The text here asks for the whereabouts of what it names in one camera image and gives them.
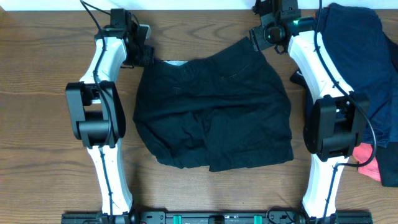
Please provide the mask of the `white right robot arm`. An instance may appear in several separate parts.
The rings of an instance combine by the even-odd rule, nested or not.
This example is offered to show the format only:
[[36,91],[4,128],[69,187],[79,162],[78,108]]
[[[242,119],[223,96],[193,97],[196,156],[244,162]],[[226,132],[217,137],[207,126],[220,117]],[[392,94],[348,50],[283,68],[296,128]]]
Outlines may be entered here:
[[357,94],[336,69],[323,43],[321,16],[303,17],[297,1],[257,0],[261,24],[250,30],[254,50],[273,47],[298,65],[290,80],[307,89],[309,114],[303,139],[311,154],[308,187],[300,210],[268,210],[269,223],[372,223],[370,212],[339,212],[336,193],[349,157],[361,144],[369,100]]

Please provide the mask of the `black shorts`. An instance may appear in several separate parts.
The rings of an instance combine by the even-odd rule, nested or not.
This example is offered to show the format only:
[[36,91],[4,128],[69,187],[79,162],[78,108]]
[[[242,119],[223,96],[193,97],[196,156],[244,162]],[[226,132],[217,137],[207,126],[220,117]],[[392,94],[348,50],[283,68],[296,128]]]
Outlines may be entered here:
[[279,75],[243,38],[211,57],[145,68],[133,120],[159,163],[220,172],[291,161],[290,111]]

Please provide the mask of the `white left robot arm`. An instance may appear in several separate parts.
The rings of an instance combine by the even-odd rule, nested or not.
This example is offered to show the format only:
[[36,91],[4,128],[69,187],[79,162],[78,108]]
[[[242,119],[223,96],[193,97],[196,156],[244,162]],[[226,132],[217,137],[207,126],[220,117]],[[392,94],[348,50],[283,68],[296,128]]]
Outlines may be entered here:
[[99,213],[65,214],[62,223],[134,223],[132,193],[124,174],[121,145],[126,117],[116,89],[121,68],[147,67],[154,48],[145,41],[150,26],[125,9],[112,9],[110,23],[99,27],[90,66],[66,97],[73,134],[87,149],[101,190]]

